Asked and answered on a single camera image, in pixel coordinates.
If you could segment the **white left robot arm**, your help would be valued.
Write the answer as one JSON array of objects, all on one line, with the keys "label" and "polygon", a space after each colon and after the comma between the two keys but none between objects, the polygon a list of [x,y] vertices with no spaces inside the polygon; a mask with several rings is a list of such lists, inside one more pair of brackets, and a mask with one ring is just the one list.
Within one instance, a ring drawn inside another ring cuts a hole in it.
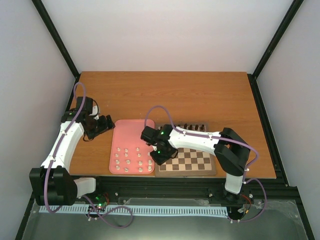
[{"label": "white left robot arm", "polygon": [[29,180],[39,206],[71,206],[83,195],[92,201],[103,198],[104,188],[95,177],[73,179],[71,160],[80,140],[90,142],[106,131],[115,128],[110,115],[100,115],[97,102],[80,96],[76,106],[61,117],[57,139],[44,162],[32,168]]}]

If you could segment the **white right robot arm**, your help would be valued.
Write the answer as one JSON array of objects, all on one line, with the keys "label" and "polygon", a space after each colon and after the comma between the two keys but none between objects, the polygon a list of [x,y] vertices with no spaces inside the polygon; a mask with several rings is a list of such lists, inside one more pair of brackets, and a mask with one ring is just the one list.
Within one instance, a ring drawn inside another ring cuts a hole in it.
[{"label": "white right robot arm", "polygon": [[153,147],[150,155],[158,165],[173,158],[180,148],[209,153],[226,173],[225,190],[234,195],[240,193],[251,150],[232,129],[199,132],[165,124],[161,129],[146,126],[144,132],[147,133],[142,133],[141,139]]}]

